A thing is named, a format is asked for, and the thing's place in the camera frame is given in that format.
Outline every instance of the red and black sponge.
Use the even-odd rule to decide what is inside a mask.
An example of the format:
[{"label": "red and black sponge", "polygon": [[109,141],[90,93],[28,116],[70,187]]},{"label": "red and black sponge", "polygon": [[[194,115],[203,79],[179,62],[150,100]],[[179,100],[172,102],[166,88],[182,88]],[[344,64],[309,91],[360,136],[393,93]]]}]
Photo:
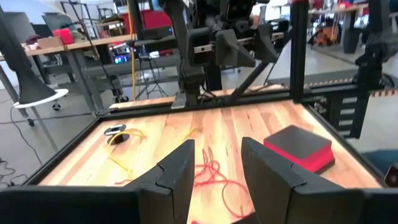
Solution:
[{"label": "red and black sponge", "polygon": [[294,125],[264,139],[264,145],[304,169],[321,174],[335,163],[331,140]]}]

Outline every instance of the red wire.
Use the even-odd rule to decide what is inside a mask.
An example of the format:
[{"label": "red wire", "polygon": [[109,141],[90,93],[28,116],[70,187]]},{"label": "red wire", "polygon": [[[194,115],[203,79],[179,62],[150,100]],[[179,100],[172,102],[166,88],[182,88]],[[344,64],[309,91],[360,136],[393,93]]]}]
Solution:
[{"label": "red wire", "polygon": [[207,169],[210,172],[210,178],[208,180],[205,180],[202,182],[194,181],[193,187],[201,187],[201,186],[210,185],[210,184],[224,184],[224,187],[221,191],[221,196],[223,198],[223,203],[224,203],[224,206],[226,207],[226,209],[232,215],[234,215],[238,218],[245,218],[246,216],[250,215],[250,213],[252,213],[253,211],[251,211],[250,213],[248,213],[246,215],[244,215],[244,214],[238,215],[237,213],[233,212],[232,209],[226,203],[226,200],[224,197],[225,188],[226,188],[226,186],[228,186],[228,184],[235,184],[238,187],[240,187],[241,189],[243,189],[248,194],[249,191],[247,190],[247,188],[243,184],[241,184],[235,180],[229,180],[228,178],[225,177],[225,175],[220,173],[220,163],[218,161],[214,161],[212,156],[210,156],[210,162],[208,162],[208,157],[207,157],[207,153],[205,150],[202,151],[202,154],[203,154],[203,163],[204,164],[195,166],[195,168],[202,168],[202,170],[200,172],[198,172],[197,174],[195,174],[194,180],[197,177],[205,174]]}]

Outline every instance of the warning tape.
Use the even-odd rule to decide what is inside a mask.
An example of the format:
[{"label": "warning tape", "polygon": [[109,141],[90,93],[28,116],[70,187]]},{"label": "warning tape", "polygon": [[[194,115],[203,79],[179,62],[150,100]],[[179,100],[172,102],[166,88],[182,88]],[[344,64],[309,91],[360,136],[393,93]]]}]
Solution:
[{"label": "warning tape", "polygon": [[[314,87],[314,86],[322,86],[322,85],[337,84],[337,83],[350,83],[352,81],[353,81],[352,78],[340,78],[324,82],[306,83],[304,84],[304,87]],[[370,94],[371,98],[385,97],[385,96],[398,96],[398,89],[375,90],[372,91]]]}]

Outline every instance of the wooden table surface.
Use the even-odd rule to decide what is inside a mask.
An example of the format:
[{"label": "wooden table surface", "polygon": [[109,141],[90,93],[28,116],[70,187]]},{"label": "wooden table surface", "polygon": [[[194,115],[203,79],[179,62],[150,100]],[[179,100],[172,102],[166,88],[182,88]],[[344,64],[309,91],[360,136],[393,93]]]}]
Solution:
[{"label": "wooden table surface", "polygon": [[[120,35],[120,36],[116,36],[116,37],[101,38],[101,39],[97,39],[97,40],[92,40],[91,42],[93,43],[94,46],[97,46],[97,45],[103,45],[103,44],[112,44],[115,42],[123,42],[123,41],[130,40],[130,39],[131,39],[131,37],[128,34],[128,35]],[[89,46],[90,46],[90,42],[84,41],[84,42],[75,43],[75,44],[68,44],[67,49],[73,50],[73,49],[80,49],[80,48],[89,47]]]},{"label": "wooden table surface", "polygon": [[[117,106],[127,104],[134,106],[137,102]],[[109,137],[103,134],[104,130],[116,124],[140,129],[146,135],[146,138],[130,136],[113,148],[113,156],[129,166],[133,179],[156,165],[193,131],[188,139],[195,140],[195,164],[203,164],[202,150],[205,150],[220,163],[222,174],[246,186],[240,154],[242,137],[249,136],[262,142],[269,135],[294,124],[332,140],[336,162],[322,174],[324,178],[347,188],[379,187],[370,173],[302,105],[291,101],[102,122],[40,185],[115,186],[115,182],[126,179],[127,172],[108,159],[106,152]],[[222,188],[223,184],[194,187],[188,223],[193,220],[206,224],[238,220],[225,207]],[[250,196],[235,185],[228,185],[224,196],[234,213],[248,214],[253,210]]]},{"label": "wooden table surface", "polygon": [[[26,50],[25,53],[27,56],[35,56],[35,55],[63,52],[65,51],[65,49],[66,46],[59,46],[59,47],[49,47],[46,49]],[[0,60],[4,60],[4,57],[2,55],[0,55]]]}]

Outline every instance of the concrete floor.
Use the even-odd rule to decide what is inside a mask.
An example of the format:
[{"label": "concrete floor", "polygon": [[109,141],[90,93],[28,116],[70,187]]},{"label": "concrete floor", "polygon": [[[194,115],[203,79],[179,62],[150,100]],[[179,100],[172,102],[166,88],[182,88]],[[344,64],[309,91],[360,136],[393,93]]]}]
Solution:
[{"label": "concrete floor", "polygon": [[[343,60],[348,62],[353,62],[355,59],[355,55],[344,55],[341,52],[332,52],[332,54],[334,56],[341,57]],[[270,67],[271,66],[268,66],[266,68],[253,85],[262,85]],[[393,71],[397,71],[397,67],[398,59],[392,58],[385,66],[384,71],[390,75],[396,75],[393,74]],[[354,68],[356,67],[352,63],[331,58],[307,48],[305,64],[306,75],[351,70]],[[252,68],[242,68],[241,73],[237,73],[234,70],[225,71],[222,75],[223,88],[228,89],[237,87],[248,76],[251,70]],[[173,74],[175,72],[175,68],[166,68],[162,73]],[[290,46],[288,45],[275,65],[270,79],[288,77],[289,72]],[[55,77],[54,80],[62,83],[67,81],[67,77]],[[174,95],[178,88],[177,83],[164,83],[161,84],[161,87],[168,95]],[[131,99],[131,88],[125,88],[124,93]],[[104,92],[101,97],[104,101],[105,107],[112,104],[110,91]],[[151,93],[149,95],[149,98],[158,97],[160,97],[160,93]],[[0,158],[8,161],[8,167],[14,168],[16,173],[5,177],[2,181],[8,181],[12,176],[20,174],[31,175],[40,167],[32,149],[21,139],[18,130],[11,123],[10,109],[13,102],[8,99],[9,96],[7,92],[5,90],[0,90],[0,131],[2,133],[0,137],[2,141],[0,147]],[[62,106],[61,111],[53,111],[51,109],[51,103],[38,106],[37,109],[40,115],[45,118],[44,123],[50,130],[57,146],[61,148],[82,131],[89,123],[91,123],[94,120],[94,117],[90,115],[90,111],[81,95],[70,94],[67,97],[60,99],[59,103]],[[28,113],[31,115],[31,118],[34,118],[34,115],[30,110],[28,110]],[[384,98],[371,98],[361,138],[349,141],[360,152],[372,151],[379,148],[397,147],[398,143],[395,142],[395,135],[398,121],[394,119],[397,115],[398,97],[389,96]],[[37,125],[34,127],[28,126],[21,114],[16,110],[13,110],[13,119],[16,121],[18,127],[20,127],[28,142],[37,149],[42,161],[47,161],[55,154],[37,122]],[[7,174],[7,170],[3,168],[2,164],[0,164],[0,175],[1,174]]]}]

